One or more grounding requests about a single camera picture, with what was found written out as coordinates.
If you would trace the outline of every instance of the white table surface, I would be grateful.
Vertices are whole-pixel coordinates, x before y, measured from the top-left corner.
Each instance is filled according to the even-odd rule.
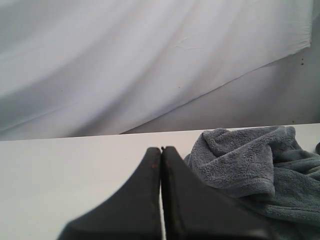
[[[294,127],[313,152],[320,123]],[[69,220],[117,191],[148,147],[175,146],[184,158],[201,132],[0,141],[0,239],[56,239]]]

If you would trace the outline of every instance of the white fabric backdrop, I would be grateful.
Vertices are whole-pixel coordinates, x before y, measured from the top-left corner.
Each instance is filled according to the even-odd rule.
[[[309,47],[312,0],[0,0],[0,140],[118,134]]]

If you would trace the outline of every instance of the gray towel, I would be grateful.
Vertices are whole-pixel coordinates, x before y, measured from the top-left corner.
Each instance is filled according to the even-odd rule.
[[[204,183],[266,217],[280,240],[320,240],[320,156],[295,136],[284,126],[218,128],[203,132],[185,161]]]

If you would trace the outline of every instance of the blue-gray fleece towel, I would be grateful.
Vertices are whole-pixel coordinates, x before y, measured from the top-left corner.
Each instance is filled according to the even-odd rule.
[[[185,162],[204,183],[266,217],[280,240],[320,240],[320,156],[295,136],[284,126],[204,131]]]

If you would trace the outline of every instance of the white wall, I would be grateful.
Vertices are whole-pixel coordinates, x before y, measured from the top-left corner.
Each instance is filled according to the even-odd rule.
[[[127,133],[320,123],[320,18],[311,48],[254,70]]]

